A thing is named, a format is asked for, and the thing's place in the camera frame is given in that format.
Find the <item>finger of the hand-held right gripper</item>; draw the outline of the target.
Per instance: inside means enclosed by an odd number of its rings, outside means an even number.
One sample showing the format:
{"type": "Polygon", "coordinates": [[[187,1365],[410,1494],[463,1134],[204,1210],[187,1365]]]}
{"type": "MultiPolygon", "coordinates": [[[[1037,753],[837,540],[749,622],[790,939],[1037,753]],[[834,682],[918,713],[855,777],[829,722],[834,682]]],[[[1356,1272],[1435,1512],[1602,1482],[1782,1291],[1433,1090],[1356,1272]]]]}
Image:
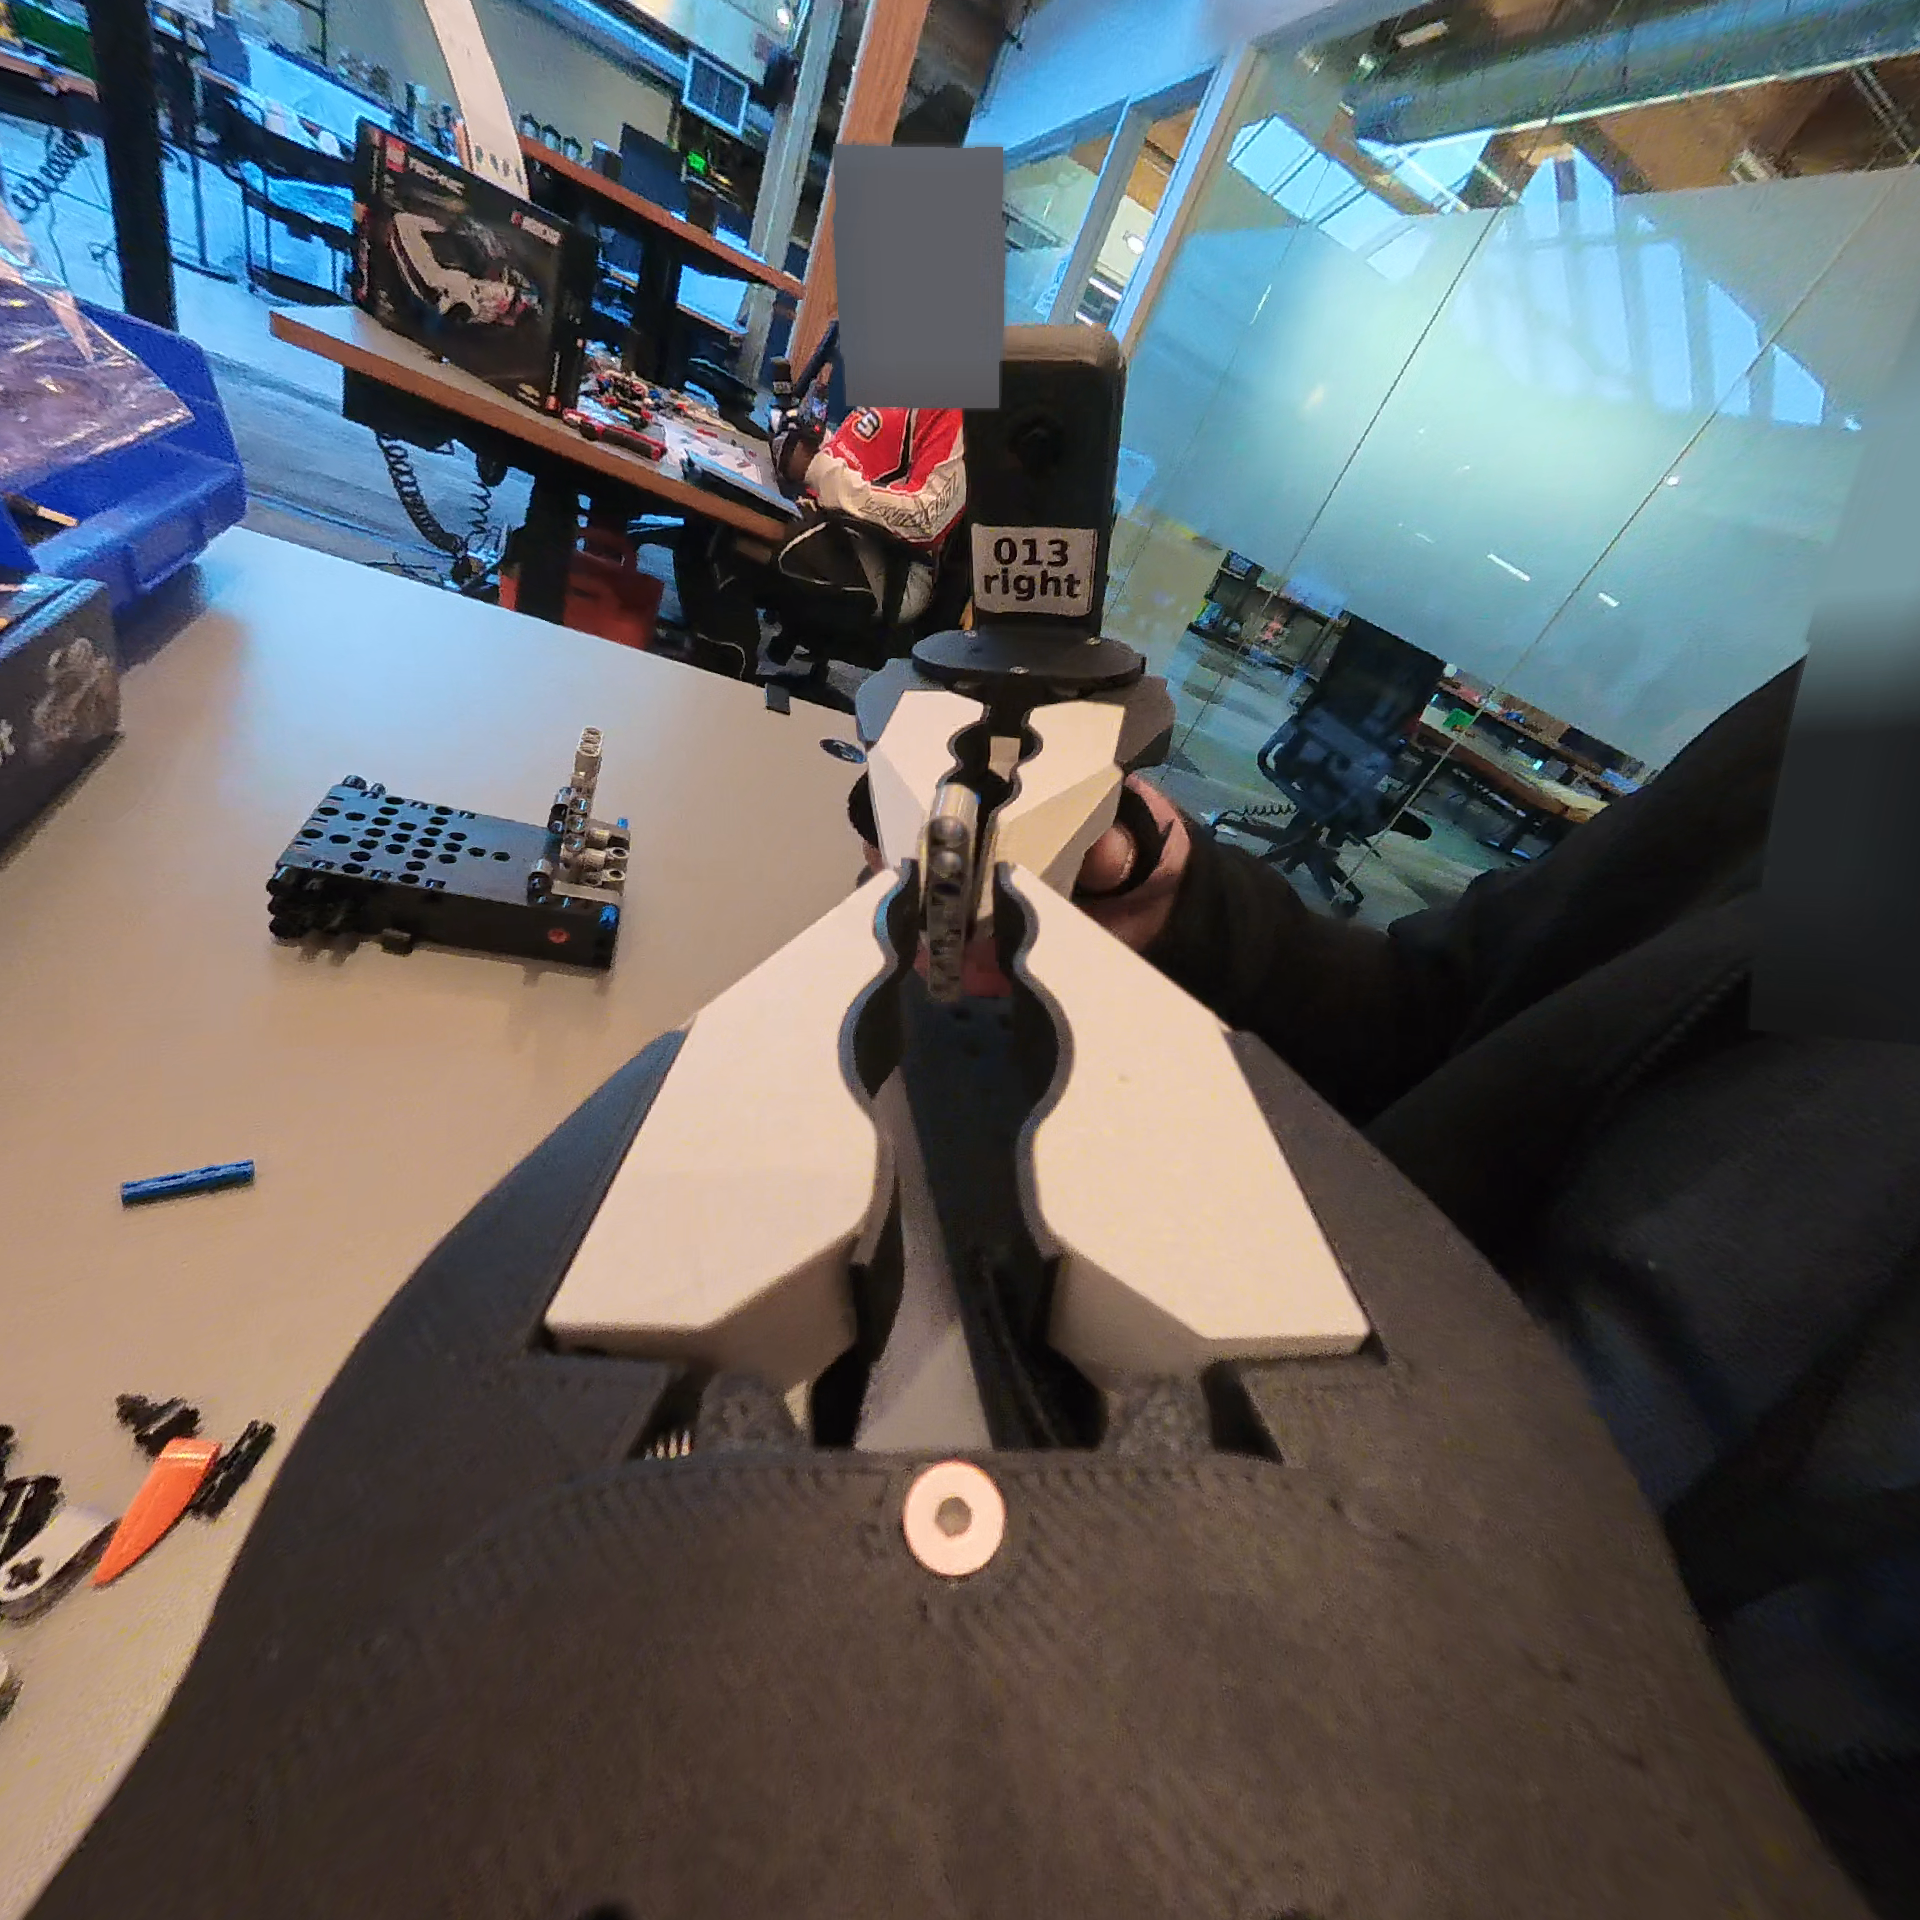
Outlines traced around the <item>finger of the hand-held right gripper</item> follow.
{"type": "Polygon", "coordinates": [[[983,896],[999,867],[1018,867],[1068,896],[1092,843],[1114,827],[1121,802],[1122,704],[1069,701],[1036,706],[1023,730],[1036,750],[1011,776],[983,848],[983,896]]]}
{"type": "Polygon", "coordinates": [[[956,777],[953,740],[987,717],[986,704],[947,688],[906,691],[869,746],[874,843],[869,874],[918,858],[945,781],[956,777]]]}

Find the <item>black car set box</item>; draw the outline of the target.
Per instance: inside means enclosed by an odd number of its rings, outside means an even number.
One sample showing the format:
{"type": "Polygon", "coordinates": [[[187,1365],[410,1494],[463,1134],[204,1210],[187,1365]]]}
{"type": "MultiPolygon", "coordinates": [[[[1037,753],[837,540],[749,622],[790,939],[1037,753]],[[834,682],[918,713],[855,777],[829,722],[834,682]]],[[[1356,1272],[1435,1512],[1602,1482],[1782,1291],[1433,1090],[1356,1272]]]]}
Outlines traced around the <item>black car set box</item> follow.
{"type": "Polygon", "coordinates": [[[574,406],[597,245],[363,118],[353,157],[353,305],[522,406],[574,406]]]}

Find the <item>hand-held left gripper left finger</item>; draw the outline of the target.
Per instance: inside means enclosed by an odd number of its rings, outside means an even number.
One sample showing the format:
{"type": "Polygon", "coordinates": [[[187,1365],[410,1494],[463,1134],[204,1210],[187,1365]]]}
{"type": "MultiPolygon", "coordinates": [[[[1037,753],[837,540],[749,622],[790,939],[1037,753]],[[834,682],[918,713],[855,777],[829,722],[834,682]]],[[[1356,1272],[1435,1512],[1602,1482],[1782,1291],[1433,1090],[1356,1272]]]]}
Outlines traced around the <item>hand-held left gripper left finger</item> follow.
{"type": "Polygon", "coordinates": [[[555,1354],[804,1392],[855,1443],[901,1306],[897,1152],[916,872],[869,877],[677,1036],[545,1309],[555,1354]]]}

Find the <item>blue plastic bin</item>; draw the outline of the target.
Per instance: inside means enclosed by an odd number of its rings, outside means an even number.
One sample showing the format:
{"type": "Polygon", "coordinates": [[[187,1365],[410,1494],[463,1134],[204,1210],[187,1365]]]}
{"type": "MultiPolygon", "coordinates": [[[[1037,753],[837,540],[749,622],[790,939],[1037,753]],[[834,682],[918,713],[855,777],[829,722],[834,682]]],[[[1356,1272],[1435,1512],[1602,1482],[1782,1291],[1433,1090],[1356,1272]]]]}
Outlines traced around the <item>blue plastic bin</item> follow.
{"type": "Polygon", "coordinates": [[[250,504],[246,477],[204,349],[185,336],[78,300],[166,385],[189,418],[153,438],[5,491],[5,578],[97,582],[124,616],[195,565],[250,504]]]}

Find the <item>light grey beam frame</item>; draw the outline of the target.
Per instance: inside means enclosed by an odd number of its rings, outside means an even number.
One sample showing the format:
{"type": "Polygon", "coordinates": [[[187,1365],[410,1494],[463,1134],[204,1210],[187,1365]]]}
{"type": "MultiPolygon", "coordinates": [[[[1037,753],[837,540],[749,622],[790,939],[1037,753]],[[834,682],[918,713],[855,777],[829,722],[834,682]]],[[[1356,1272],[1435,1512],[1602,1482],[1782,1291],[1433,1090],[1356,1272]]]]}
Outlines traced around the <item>light grey beam frame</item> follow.
{"type": "Polygon", "coordinates": [[[991,772],[956,776],[939,787],[918,861],[922,972],[929,996],[953,1006],[963,956],[996,939],[991,916],[991,772]]]}

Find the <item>wooden edged desk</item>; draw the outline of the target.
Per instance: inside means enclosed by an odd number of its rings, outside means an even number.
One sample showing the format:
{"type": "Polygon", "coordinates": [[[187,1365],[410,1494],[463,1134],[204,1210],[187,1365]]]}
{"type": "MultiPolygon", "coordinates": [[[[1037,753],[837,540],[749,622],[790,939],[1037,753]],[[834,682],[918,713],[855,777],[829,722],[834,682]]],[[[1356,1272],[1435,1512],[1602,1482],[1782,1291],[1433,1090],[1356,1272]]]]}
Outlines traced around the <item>wooden edged desk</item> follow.
{"type": "Polygon", "coordinates": [[[783,531],[780,517],[691,486],[630,450],[582,438],[562,420],[518,405],[467,370],[441,364],[417,342],[375,325],[359,309],[275,309],[269,330],[283,345],[308,353],[343,373],[407,394],[467,425],[505,436],[534,465],[557,465],[578,473],[582,493],[591,486],[629,490],[662,500],[671,512],[731,525],[763,544],[772,544],[783,531]]]}
{"type": "Polygon", "coordinates": [[[553,182],[565,182],[575,196],[582,196],[598,219],[621,230],[636,230],[638,237],[662,237],[681,264],[697,264],[697,272],[751,281],[772,291],[777,298],[790,298],[795,302],[804,296],[802,278],[782,272],[754,252],[691,224],[681,214],[630,193],[626,186],[597,174],[591,166],[570,160],[534,137],[518,136],[518,154],[526,166],[545,169],[553,182]]]}

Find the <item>person's right hand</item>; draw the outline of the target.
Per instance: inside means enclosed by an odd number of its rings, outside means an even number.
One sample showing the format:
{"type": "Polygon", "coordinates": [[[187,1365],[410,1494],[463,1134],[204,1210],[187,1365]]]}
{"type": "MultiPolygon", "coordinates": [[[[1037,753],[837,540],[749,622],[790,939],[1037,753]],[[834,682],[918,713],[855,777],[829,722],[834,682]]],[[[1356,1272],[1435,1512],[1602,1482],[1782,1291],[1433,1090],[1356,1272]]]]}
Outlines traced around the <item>person's right hand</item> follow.
{"type": "Polygon", "coordinates": [[[1138,776],[1117,796],[1115,816],[1087,851],[1073,901],[1135,953],[1165,931],[1194,851],[1186,816],[1138,776]]]}

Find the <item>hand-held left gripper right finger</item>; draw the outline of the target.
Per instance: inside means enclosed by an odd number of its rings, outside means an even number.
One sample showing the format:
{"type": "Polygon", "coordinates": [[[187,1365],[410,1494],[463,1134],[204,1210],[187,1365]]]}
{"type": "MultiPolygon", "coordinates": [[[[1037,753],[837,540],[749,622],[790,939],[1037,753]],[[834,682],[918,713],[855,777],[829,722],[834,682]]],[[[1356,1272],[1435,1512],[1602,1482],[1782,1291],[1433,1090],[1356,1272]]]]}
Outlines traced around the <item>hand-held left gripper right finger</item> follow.
{"type": "Polygon", "coordinates": [[[1364,1358],[1373,1323],[1234,1033],[1027,867],[996,867],[991,934],[1022,1234],[991,1261],[991,1340],[1034,1438],[1099,1450],[1161,1392],[1207,1435],[1242,1369],[1364,1358]]]}

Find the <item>blue robot kit box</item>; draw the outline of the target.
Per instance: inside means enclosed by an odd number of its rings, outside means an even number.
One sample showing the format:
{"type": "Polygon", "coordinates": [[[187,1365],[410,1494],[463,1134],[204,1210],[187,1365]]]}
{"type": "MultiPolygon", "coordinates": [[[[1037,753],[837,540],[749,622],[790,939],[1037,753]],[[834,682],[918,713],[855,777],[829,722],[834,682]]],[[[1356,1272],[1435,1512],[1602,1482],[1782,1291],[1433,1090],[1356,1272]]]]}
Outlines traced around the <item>blue robot kit box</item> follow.
{"type": "Polygon", "coordinates": [[[100,582],[3,580],[3,848],[117,739],[122,654],[100,582]]]}

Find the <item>clear plastic bag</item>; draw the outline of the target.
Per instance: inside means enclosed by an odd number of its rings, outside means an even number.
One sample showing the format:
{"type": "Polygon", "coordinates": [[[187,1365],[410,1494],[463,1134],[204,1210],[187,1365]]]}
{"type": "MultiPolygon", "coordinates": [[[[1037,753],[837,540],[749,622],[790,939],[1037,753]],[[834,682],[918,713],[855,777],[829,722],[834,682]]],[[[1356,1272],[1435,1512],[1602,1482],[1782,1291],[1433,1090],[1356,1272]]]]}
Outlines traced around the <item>clear plastic bag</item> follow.
{"type": "Polygon", "coordinates": [[[133,349],[90,320],[3,211],[3,491],[189,418],[133,349]]]}

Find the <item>person's right forearm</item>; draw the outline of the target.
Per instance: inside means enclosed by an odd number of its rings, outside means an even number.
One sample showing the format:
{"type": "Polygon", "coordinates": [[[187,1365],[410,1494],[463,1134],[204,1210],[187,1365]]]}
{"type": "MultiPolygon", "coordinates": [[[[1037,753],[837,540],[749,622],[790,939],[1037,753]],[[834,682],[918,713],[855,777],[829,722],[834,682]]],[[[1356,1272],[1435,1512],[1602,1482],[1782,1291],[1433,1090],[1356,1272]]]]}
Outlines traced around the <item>person's right forearm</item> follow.
{"type": "Polygon", "coordinates": [[[1498,1049],[1577,1094],[1626,1064],[1628,1040],[1743,972],[1804,672],[1741,697],[1535,861],[1385,929],[1311,912],[1283,875],[1190,827],[1147,956],[1354,1121],[1498,1049]]]}

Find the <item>black perforated block assembly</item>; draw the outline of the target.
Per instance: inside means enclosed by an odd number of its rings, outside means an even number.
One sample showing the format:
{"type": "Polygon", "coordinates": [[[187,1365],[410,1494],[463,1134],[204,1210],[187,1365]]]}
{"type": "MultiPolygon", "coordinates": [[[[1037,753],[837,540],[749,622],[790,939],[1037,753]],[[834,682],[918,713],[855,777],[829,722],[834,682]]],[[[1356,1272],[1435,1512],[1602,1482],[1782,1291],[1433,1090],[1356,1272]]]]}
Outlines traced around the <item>black perforated block assembly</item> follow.
{"type": "Polygon", "coordinates": [[[601,771],[603,733],[585,726],[534,822],[410,800],[356,776],[337,781],[273,867],[269,934],[607,972],[634,833],[597,816],[601,771]]]}

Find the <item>white paper sheet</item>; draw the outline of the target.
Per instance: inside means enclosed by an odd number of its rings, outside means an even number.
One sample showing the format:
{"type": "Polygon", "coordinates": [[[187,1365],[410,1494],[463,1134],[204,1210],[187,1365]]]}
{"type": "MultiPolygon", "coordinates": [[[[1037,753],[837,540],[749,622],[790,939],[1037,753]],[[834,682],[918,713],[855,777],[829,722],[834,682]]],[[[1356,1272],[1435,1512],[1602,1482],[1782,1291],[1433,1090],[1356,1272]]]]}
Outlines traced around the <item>white paper sheet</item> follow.
{"type": "Polygon", "coordinates": [[[492,186],[529,198],[517,123],[497,74],[474,2],[422,2],[447,70],[459,130],[459,165],[492,186]]]}

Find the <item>wooden support post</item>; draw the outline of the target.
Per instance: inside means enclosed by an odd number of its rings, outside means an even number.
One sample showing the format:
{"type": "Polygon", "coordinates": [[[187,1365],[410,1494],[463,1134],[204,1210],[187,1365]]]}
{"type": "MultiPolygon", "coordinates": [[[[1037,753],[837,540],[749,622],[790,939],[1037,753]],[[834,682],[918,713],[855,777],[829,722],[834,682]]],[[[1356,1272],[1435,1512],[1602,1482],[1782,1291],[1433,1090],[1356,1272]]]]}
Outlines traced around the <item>wooden support post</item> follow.
{"type": "MultiPolygon", "coordinates": [[[[889,146],[922,49],[931,2],[869,2],[855,50],[837,148],[889,146]]],[[[788,336],[788,360],[804,370],[839,312],[837,219],[839,150],[833,156],[823,208],[806,253],[804,292],[788,336]]]]}

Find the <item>black office chair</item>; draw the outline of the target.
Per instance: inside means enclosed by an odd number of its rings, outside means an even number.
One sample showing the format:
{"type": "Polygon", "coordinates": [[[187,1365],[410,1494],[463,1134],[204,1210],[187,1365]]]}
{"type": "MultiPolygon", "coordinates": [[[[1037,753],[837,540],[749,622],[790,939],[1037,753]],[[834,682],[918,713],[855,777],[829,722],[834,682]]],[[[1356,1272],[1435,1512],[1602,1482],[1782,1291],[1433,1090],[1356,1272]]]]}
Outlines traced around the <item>black office chair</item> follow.
{"type": "Polygon", "coordinates": [[[1362,890],[1342,852],[1390,826],[1402,756],[1444,674],[1441,657],[1351,617],[1307,697],[1255,756],[1287,812],[1222,809],[1210,827],[1252,837],[1269,867],[1307,874],[1340,920],[1356,916],[1362,890]]]}

